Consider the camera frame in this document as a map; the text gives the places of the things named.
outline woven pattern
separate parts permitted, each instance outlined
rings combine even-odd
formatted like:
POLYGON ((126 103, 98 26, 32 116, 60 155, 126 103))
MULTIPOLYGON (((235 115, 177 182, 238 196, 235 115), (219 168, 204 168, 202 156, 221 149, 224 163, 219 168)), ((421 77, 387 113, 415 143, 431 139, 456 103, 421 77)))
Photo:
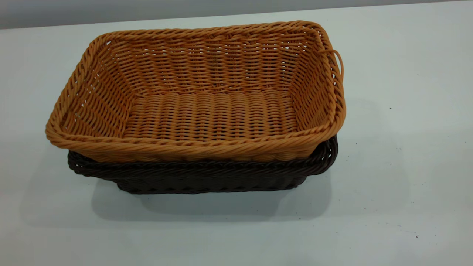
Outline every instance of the woven pattern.
POLYGON ((305 21, 108 33, 46 135, 100 162, 307 158, 345 118, 335 55, 305 21))
POLYGON ((325 172, 337 153, 333 137, 319 144, 309 158, 288 162, 100 163, 70 151, 68 163, 77 174, 111 180, 133 194, 196 194, 294 188, 307 176, 325 172))

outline basket handle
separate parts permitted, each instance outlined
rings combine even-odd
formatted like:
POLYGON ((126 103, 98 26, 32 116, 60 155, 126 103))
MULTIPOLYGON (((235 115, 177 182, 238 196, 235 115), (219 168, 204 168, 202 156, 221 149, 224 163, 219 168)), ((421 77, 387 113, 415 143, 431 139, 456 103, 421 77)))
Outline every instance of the basket handle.
POLYGON ((343 80, 343 74, 344 74, 343 61, 342 61, 342 57, 340 56, 338 51, 335 50, 335 49, 324 49, 324 50, 319 50, 318 52, 319 53, 334 53, 338 57, 338 61, 340 61, 340 75, 341 75, 342 80, 343 80))

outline wicker basket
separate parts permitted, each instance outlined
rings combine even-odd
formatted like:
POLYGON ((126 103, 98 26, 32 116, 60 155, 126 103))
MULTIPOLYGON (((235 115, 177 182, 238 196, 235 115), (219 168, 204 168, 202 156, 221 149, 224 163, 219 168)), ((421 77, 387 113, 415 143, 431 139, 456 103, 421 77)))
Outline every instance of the wicker basket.
POLYGON ((307 159, 288 162, 96 162, 76 152, 68 155, 77 174, 115 182, 133 194, 238 192, 290 189, 307 176, 325 172, 338 153, 337 138, 318 145, 307 159))
POLYGON ((345 118, 335 55, 305 21, 108 33, 46 135, 100 162, 307 158, 345 118))

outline basket rim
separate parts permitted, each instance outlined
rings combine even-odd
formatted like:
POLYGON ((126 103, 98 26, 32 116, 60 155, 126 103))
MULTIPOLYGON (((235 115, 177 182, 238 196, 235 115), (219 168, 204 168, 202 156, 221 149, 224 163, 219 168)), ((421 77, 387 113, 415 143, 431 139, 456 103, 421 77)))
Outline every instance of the basket rim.
POLYGON ((46 124, 46 137, 50 142, 60 148, 69 150, 81 150, 90 148, 93 145, 94 149, 100 149, 100 151, 123 151, 126 145, 126 151, 128 152, 140 152, 154 154, 185 154, 188 156, 201 154, 202 147, 207 147, 207 152, 212 155, 222 155, 228 152, 228 149, 248 149, 248 155, 252 154, 250 151, 258 150, 262 147, 275 147, 275 149, 283 149, 287 147, 307 147, 308 145, 318 144, 326 141, 336 135, 338 130, 342 127, 345 119, 345 102, 343 95, 342 75, 339 70, 337 61, 335 59, 335 53, 333 52, 332 46, 328 39, 325 30, 317 23, 308 21, 290 21, 290 22, 274 22, 274 23, 261 23, 261 24, 249 24, 249 25, 237 25, 237 26, 226 26, 226 27, 211 27, 211 28, 198 28, 198 29, 152 29, 152 30, 128 30, 128 31, 115 31, 103 34, 93 40, 89 47, 82 55, 81 60, 77 64, 75 71, 69 78, 68 83, 63 89, 61 96, 58 98, 53 112, 46 124), (287 134, 279 134, 272 136, 263 136, 258 138, 238 138, 234 140, 222 140, 222 141, 177 141, 177 140, 165 140, 165 139, 149 139, 149 138, 120 138, 120 137, 94 137, 89 135, 81 134, 69 134, 64 132, 61 127, 61 120, 68 111, 72 103, 72 95, 75 95, 81 87, 83 82, 82 77, 87 75, 87 71, 92 64, 91 58, 100 50, 99 48, 105 45, 107 42, 126 36, 127 38, 153 38, 156 34, 167 34, 169 37, 183 36, 188 33, 193 33, 199 36, 208 35, 209 30, 214 30, 214 34, 225 33, 225 34, 249 34, 249 33, 270 33, 270 32, 281 32, 288 31, 290 29, 305 27, 307 28, 307 34, 310 32, 317 32, 320 35, 318 41, 321 42, 324 49, 319 52, 328 50, 327 57, 323 57, 324 64, 327 65, 327 72, 331 73, 333 77, 332 83, 327 90, 330 92, 329 97, 336 103, 335 110, 327 115, 326 123, 317 127, 295 131, 287 134))

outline white table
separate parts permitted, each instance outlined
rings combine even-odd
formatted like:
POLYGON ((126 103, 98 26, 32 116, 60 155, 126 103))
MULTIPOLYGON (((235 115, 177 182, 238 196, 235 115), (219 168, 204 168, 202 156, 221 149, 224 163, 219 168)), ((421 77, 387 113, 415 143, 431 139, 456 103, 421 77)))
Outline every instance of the white table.
POLYGON ((470 265, 473 1, 0 31, 0 265, 470 265), (88 43, 139 28, 320 23, 345 63, 332 168, 280 192, 130 195, 44 125, 88 43))

